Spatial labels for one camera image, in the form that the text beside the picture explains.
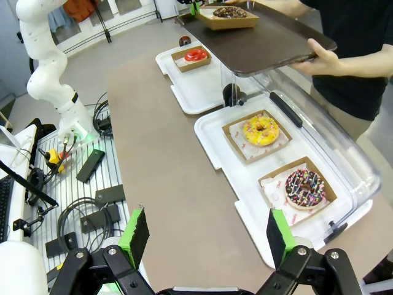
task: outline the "brown paper box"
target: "brown paper box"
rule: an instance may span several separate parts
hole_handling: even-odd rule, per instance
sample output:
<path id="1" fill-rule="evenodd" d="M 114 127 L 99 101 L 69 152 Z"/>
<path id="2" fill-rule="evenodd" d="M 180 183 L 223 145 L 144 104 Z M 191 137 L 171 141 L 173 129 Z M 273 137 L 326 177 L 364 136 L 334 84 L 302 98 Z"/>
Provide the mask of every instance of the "brown paper box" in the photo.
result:
<path id="1" fill-rule="evenodd" d="M 326 207 L 328 207 L 335 199 L 337 199 L 337 195 L 334 193 L 332 187 L 330 186 L 330 184 L 326 181 L 326 178 L 324 177 L 324 175 L 319 171 L 319 169 L 315 166 L 315 164 L 308 158 L 308 157 L 304 157 L 301 159 L 298 159 L 292 163 L 289 163 L 281 168 L 278 168 L 277 170 L 265 175 L 264 177 L 260 178 L 258 180 L 258 183 L 260 185 L 260 182 L 264 179 L 267 178 L 274 178 L 276 175 L 291 169 L 293 167 L 299 166 L 303 163 L 306 163 L 307 169 L 316 172 L 321 178 L 322 180 L 325 182 L 325 192 L 326 192 L 326 199 L 330 202 L 327 206 L 323 207 L 322 209 L 320 209 L 319 211 L 315 212 L 321 212 L 323 209 L 325 209 Z"/>
<path id="2" fill-rule="evenodd" d="M 191 63 L 191 64 L 185 65 L 185 66 L 178 66 L 175 63 L 175 60 L 180 60 L 182 57 L 185 56 L 185 54 L 188 51 L 191 51 L 193 49 L 203 49 L 204 51 L 206 51 L 208 53 L 208 57 L 205 58 L 204 60 L 200 60 L 200 61 L 197 61 L 196 63 Z M 184 73 L 184 72 L 190 71 L 192 69 L 200 68 L 201 66 L 206 66 L 206 65 L 210 64 L 210 62 L 211 62 L 211 55 L 206 50 L 206 48 L 204 48 L 202 45 L 199 45 L 199 46 L 195 46 L 195 47 L 192 47 L 192 48 L 189 48 L 189 49 L 185 49 L 185 50 L 173 53 L 172 54 L 172 59 L 173 59 L 174 64 L 180 69 L 180 72 Z"/>
<path id="3" fill-rule="evenodd" d="M 272 149 L 272 150 L 270 150 L 270 151 L 268 151 L 268 152 L 266 152 L 266 153 L 264 153 L 264 154 L 262 154 L 262 155 L 258 155 L 257 157 L 254 157 L 254 158 L 252 158 L 252 159 L 247 159 L 246 156 L 241 152 L 241 150 L 240 150 L 240 148 L 238 147 L 238 145 L 237 145 L 237 144 L 235 143 L 235 141 L 233 140 L 233 138 L 232 138 L 232 136 L 231 136 L 231 133 L 229 132 L 229 127 L 232 126 L 232 125 L 234 125 L 234 124 L 237 124 L 237 123 L 239 123 L 239 122 L 241 122 L 241 121 L 250 119 L 250 118 L 256 116 L 257 114 L 263 114 L 264 112 L 267 113 L 268 116 L 269 116 L 270 118 L 272 118 L 274 121 L 276 121 L 276 123 L 277 123 L 278 127 L 280 128 L 280 130 L 281 130 L 282 132 L 284 132 L 285 135 L 288 137 L 288 142 L 287 142 L 286 144 L 283 144 L 282 146 L 277 147 L 276 149 Z M 278 122 L 278 120 L 277 120 L 276 118 L 274 118 L 274 116 L 272 116 L 272 115 L 271 115 L 268 111 L 266 111 L 265 109 L 263 109 L 263 110 L 261 110 L 261 111 L 258 111 L 258 112 L 255 112 L 255 113 L 253 113 L 253 114 L 251 114 L 251 115 L 248 115 L 248 116 L 246 116 L 246 117 L 240 118 L 239 120 L 236 120 L 236 121 L 234 121 L 234 122 L 231 122 L 231 123 L 229 123 L 228 125 L 225 125 L 224 127 L 222 127 L 222 130 L 224 131 L 225 136 L 228 138 L 229 142 L 231 142 L 233 148 L 236 149 L 236 151 L 238 152 L 238 154 L 241 155 L 241 157 L 243 158 L 244 161 L 246 161 L 246 163 L 252 163 L 252 162 L 255 162 L 255 161 L 258 160 L 258 159 L 261 159 L 261 158 L 263 158 L 263 157 L 266 157 L 267 155 L 270 155 L 271 153 L 276 152 L 276 151 L 278 151 L 278 150 L 284 148 L 284 147 L 287 146 L 287 144 L 292 140 L 292 137 L 289 135 L 288 131 L 280 124 L 280 122 Z"/>
<path id="4" fill-rule="evenodd" d="M 208 6 L 205 9 L 212 9 L 215 10 L 217 8 L 221 8 L 222 6 Z M 220 17 L 214 17 L 214 18 L 209 18 L 203 14 L 196 13 L 195 17 L 203 23 L 211 28 L 212 30 L 225 30 L 225 29 L 239 29 L 239 28 L 253 28 L 256 26 L 259 17 L 250 14 L 248 11 L 246 11 L 248 14 L 248 17 L 245 18 L 220 18 Z"/>

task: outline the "person's arm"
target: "person's arm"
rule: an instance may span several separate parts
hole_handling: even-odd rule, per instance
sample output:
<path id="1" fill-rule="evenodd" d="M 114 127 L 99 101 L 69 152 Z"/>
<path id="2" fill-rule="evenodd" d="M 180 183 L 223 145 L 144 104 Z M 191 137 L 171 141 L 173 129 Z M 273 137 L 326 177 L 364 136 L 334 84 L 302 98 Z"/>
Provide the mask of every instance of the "person's arm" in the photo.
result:
<path id="1" fill-rule="evenodd" d="M 226 4 L 235 4 L 240 2 L 246 2 L 247 0 L 228 0 Z M 274 10 L 280 11 L 289 17 L 297 18 L 306 12 L 311 10 L 311 7 L 304 5 L 299 0 L 254 0 L 264 6 L 273 8 Z"/>
<path id="2" fill-rule="evenodd" d="M 393 45 L 383 44 L 379 52 L 363 57 L 338 58 L 314 39 L 308 44 L 318 55 L 313 61 L 294 63 L 292 67 L 310 75 L 356 76 L 364 78 L 393 76 Z"/>

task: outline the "black t-shirt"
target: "black t-shirt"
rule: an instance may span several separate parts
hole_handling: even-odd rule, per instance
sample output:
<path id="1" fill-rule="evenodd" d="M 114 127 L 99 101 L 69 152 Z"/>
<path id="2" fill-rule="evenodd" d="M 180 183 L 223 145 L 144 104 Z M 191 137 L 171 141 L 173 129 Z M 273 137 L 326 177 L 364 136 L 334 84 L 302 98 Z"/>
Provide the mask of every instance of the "black t-shirt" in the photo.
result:
<path id="1" fill-rule="evenodd" d="M 393 45 L 393 0 L 300 0 L 321 13 L 324 34 L 339 58 L 361 57 Z M 374 120 L 387 79 L 313 76 L 314 87 L 348 114 Z"/>

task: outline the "hanging clothes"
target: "hanging clothes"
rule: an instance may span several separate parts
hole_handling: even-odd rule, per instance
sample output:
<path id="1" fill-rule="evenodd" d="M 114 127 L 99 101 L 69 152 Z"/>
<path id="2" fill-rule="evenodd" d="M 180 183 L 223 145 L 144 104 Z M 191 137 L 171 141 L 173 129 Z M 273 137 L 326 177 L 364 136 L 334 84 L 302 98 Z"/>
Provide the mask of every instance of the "hanging clothes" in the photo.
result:
<path id="1" fill-rule="evenodd" d="M 80 23 L 95 11 L 92 1 L 98 5 L 98 0 L 68 0 L 63 7 L 70 17 Z"/>
<path id="2" fill-rule="evenodd" d="M 49 28 L 52 33 L 56 33 L 56 30 L 65 26 L 66 28 L 71 27 L 74 24 L 74 20 L 64 11 L 63 7 L 59 7 L 48 14 Z"/>

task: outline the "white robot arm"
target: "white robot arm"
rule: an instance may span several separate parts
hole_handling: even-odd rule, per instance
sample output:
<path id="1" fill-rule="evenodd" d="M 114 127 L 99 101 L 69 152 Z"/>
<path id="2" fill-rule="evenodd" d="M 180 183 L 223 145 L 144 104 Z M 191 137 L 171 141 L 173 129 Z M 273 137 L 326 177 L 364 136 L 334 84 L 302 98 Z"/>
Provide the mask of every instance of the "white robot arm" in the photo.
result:
<path id="1" fill-rule="evenodd" d="M 39 66 L 27 84 L 28 93 L 36 100 L 46 100 L 60 113 L 59 139 L 77 133 L 79 140 L 91 141 L 98 136 L 92 117 L 78 94 L 69 85 L 60 84 L 67 66 L 66 55 L 55 45 L 49 29 L 48 14 L 66 0 L 19 0 L 17 15 L 27 54 Z"/>

